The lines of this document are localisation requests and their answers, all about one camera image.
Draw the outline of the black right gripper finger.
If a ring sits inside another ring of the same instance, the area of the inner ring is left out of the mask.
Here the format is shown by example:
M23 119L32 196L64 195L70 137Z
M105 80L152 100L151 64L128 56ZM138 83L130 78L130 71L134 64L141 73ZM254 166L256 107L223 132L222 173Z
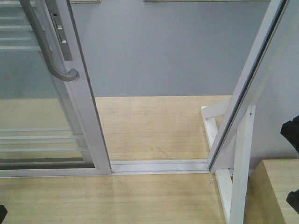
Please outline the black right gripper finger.
M299 190L289 192L286 201L297 213L299 213Z
M284 123L280 133L291 143L299 152L299 117L293 118L292 121Z

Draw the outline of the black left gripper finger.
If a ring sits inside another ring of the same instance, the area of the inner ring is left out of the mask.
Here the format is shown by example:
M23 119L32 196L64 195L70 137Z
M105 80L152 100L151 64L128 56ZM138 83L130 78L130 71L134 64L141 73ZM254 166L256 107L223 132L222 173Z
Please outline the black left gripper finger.
M7 209L4 205L0 205L0 219L4 219L7 215Z

